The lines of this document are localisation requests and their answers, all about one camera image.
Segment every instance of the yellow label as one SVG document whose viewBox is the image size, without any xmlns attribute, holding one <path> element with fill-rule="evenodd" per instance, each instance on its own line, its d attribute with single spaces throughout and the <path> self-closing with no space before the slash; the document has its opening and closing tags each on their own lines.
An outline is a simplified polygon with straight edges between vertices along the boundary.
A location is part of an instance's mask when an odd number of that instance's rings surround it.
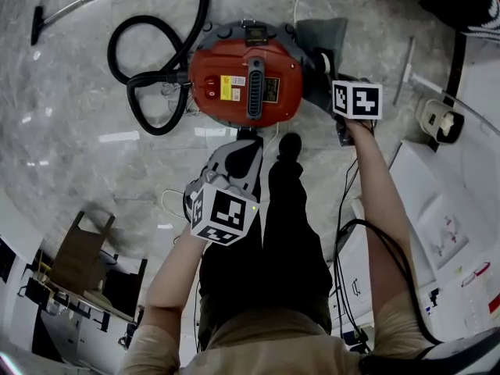
<svg viewBox="0 0 500 375">
<path fill-rule="evenodd" d="M 231 92 L 231 76 L 228 75 L 220 76 L 220 99 L 221 100 L 233 99 L 233 95 Z"/>
</svg>

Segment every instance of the shoe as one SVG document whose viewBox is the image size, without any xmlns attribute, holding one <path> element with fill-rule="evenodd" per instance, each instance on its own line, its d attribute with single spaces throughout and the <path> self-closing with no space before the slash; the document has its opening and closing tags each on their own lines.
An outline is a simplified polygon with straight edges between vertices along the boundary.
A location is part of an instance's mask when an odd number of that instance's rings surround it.
<svg viewBox="0 0 500 375">
<path fill-rule="evenodd" d="M 302 139 L 296 133 L 285 134 L 280 141 L 280 161 L 297 161 L 302 150 Z"/>
</svg>

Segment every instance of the person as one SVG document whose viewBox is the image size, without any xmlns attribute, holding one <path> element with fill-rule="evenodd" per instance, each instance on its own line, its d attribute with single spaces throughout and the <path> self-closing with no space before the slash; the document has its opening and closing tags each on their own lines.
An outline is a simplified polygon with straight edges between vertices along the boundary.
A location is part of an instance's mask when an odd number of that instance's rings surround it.
<svg viewBox="0 0 500 375">
<path fill-rule="evenodd" d="M 397 241 L 411 262 L 405 210 L 375 138 L 360 123 L 349 120 L 348 128 L 366 220 Z M 206 241 L 184 229 L 148 290 L 144 317 L 119 373 L 360 373 L 360 353 L 330 335 L 332 276 L 305 213 L 301 147 L 297 134 L 280 142 L 269 174 L 263 243 L 259 216 L 245 238 L 206 251 Z M 259 197 L 260 190 L 254 192 Z M 419 331 L 408 285 L 375 233 L 366 235 L 373 353 L 414 358 L 431 344 Z M 200 260 L 201 352 L 180 369 L 181 316 Z"/>
</svg>

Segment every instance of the black hose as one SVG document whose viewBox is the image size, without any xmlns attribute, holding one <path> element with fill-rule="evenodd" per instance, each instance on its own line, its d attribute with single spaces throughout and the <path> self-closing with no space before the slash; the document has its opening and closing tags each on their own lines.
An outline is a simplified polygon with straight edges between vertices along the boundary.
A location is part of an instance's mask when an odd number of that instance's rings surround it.
<svg viewBox="0 0 500 375">
<path fill-rule="evenodd" d="M 113 32 L 108 45 L 108 64 L 112 75 L 122 84 L 127 85 L 127 97 L 130 107 L 132 108 L 132 113 L 134 114 L 136 120 L 140 123 L 142 128 L 155 136 L 160 136 L 169 133 L 180 121 L 180 118 L 184 114 L 186 109 L 186 104 L 188 103 L 189 90 L 186 86 L 180 88 L 179 101 L 175 112 L 167 122 L 162 127 L 152 126 L 145 118 L 142 112 L 141 106 L 139 105 L 138 98 L 135 94 L 135 88 L 143 88 L 152 85 L 156 82 L 168 82 L 175 83 L 177 80 L 177 74 L 174 68 L 180 64 L 181 70 L 186 70 L 188 66 L 188 52 L 191 46 L 195 43 L 196 38 L 200 34 L 203 28 L 203 24 L 206 21 L 206 17 L 209 11 L 210 0 L 199 0 L 198 13 L 196 14 L 195 24 L 193 25 L 191 32 L 187 36 L 184 43 L 181 42 L 177 36 L 175 30 L 172 29 L 167 23 L 162 20 L 155 18 L 154 16 L 134 16 L 128 20 L 121 23 Z M 132 25 L 137 23 L 148 23 L 154 27 L 160 29 L 172 42 L 173 47 L 176 50 L 175 55 L 169 60 L 169 62 L 159 71 L 151 71 L 145 73 L 139 73 L 132 78 L 124 75 L 118 68 L 118 62 L 116 60 L 116 45 L 120 39 L 121 34 Z"/>
</svg>

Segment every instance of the beige shirt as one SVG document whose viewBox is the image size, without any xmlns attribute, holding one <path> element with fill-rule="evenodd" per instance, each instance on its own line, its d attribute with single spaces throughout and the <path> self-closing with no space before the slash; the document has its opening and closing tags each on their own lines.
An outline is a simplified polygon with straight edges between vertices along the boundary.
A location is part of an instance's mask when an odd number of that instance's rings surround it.
<svg viewBox="0 0 500 375">
<path fill-rule="evenodd" d="M 375 319 L 377 355 L 412 358 L 431 346 L 420 334 L 409 293 L 394 298 Z M 164 330 L 139 327 L 119 374 L 359 373 L 359 353 L 326 335 L 310 318 L 288 309 L 257 309 L 227 321 L 207 350 L 180 368 L 179 346 Z"/>
</svg>

